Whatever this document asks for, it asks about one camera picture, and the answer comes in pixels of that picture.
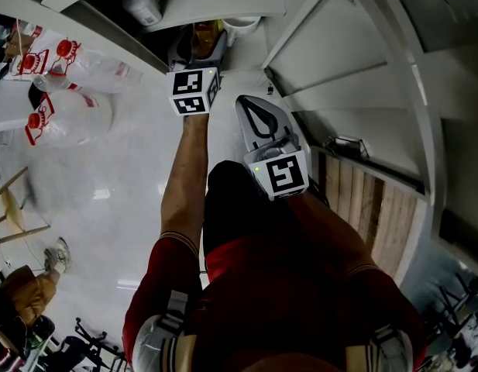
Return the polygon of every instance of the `metal stand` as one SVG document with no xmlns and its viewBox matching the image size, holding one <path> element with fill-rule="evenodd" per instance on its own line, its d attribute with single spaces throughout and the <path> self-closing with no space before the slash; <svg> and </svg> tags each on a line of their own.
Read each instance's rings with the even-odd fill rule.
<svg viewBox="0 0 478 372">
<path fill-rule="evenodd" d="M 88 359 L 96 364 L 96 368 L 93 372 L 101 372 L 101 367 L 109 368 L 110 372 L 119 372 L 124 363 L 125 366 L 127 365 L 124 351 L 119 351 L 118 346 L 110 347 L 106 343 L 103 343 L 106 339 L 106 336 L 108 335 L 106 332 L 103 331 L 101 332 L 100 336 L 94 338 L 89 335 L 89 333 L 81 325 L 81 319 L 77 317 L 76 320 L 77 324 L 75 326 L 75 332 L 88 342 L 89 349 L 92 350 L 92 354 L 88 356 Z M 103 362 L 101 358 L 101 350 L 105 350 L 115 356 L 115 359 L 113 360 L 112 365 L 110 367 L 108 367 Z"/>
</svg>

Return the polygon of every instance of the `red label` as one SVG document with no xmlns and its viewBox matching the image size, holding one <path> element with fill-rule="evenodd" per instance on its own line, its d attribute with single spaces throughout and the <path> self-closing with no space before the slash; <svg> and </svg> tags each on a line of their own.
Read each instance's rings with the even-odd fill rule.
<svg viewBox="0 0 478 372">
<path fill-rule="evenodd" d="M 40 26 L 36 26 L 36 28 L 34 29 L 34 33 L 32 33 L 32 37 L 34 39 L 37 38 L 38 36 L 40 36 L 42 31 L 43 31 L 43 28 L 41 28 Z"/>
<path fill-rule="evenodd" d="M 94 101 L 90 99 L 88 96 L 82 95 L 87 103 L 88 108 L 94 108 Z"/>
<path fill-rule="evenodd" d="M 125 78 L 126 75 L 129 73 L 130 66 L 127 64 L 124 64 L 123 62 L 120 62 L 120 65 L 118 66 L 118 69 L 115 72 L 116 76 L 119 76 L 121 78 Z"/>
</svg>

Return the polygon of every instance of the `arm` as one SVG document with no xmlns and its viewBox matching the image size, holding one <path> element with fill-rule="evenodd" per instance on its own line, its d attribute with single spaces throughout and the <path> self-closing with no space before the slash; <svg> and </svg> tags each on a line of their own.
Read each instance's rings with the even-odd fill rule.
<svg viewBox="0 0 478 372">
<path fill-rule="evenodd" d="M 207 142 L 208 115 L 188 116 L 161 204 L 161 236 L 125 316 L 123 346 L 131 364 L 140 328 L 150 317 L 164 314 L 171 291 L 187 294 L 189 301 L 200 294 L 198 251 L 208 173 Z"/>
<path fill-rule="evenodd" d="M 199 251 L 208 174 L 209 115 L 190 115 L 161 203 L 161 232 L 186 236 Z"/>
</svg>

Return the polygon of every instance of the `box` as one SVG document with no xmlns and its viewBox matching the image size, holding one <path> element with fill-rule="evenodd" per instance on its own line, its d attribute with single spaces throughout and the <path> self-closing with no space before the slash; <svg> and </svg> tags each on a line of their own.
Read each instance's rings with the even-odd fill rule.
<svg viewBox="0 0 478 372">
<path fill-rule="evenodd" d="M 171 106 L 177 115 L 209 113 L 219 90 L 216 67 L 167 73 Z"/>
<path fill-rule="evenodd" d="M 25 55 L 27 51 L 29 51 L 30 46 L 32 46 L 34 37 L 27 36 L 24 34 L 21 34 L 20 36 L 22 38 L 22 55 Z M 11 58 L 17 57 L 18 55 L 20 55 L 19 46 L 20 46 L 19 34 L 16 31 L 16 29 L 14 29 L 12 32 L 12 35 L 9 37 L 9 40 L 6 43 L 5 54 Z"/>
</svg>

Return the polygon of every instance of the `person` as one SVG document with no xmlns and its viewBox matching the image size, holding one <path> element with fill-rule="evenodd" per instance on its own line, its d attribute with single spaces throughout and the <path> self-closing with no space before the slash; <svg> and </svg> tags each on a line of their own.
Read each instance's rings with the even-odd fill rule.
<svg viewBox="0 0 478 372">
<path fill-rule="evenodd" d="M 349 370 L 348 349 L 383 327 L 404 333 L 416 369 L 426 349 L 420 316 L 358 233 L 309 192 L 268 201 L 232 161 L 214 167 L 206 194 L 207 142 L 208 115 L 188 116 L 160 238 L 123 327 L 134 371 Z M 177 342 L 159 346 L 158 332 Z"/>
<path fill-rule="evenodd" d="M 0 285 L 0 292 L 11 301 L 18 317 L 27 327 L 43 314 L 56 294 L 61 274 L 71 266 L 70 249 L 59 238 L 54 249 L 44 250 L 45 272 L 35 276 L 29 266 L 14 270 Z"/>
</svg>

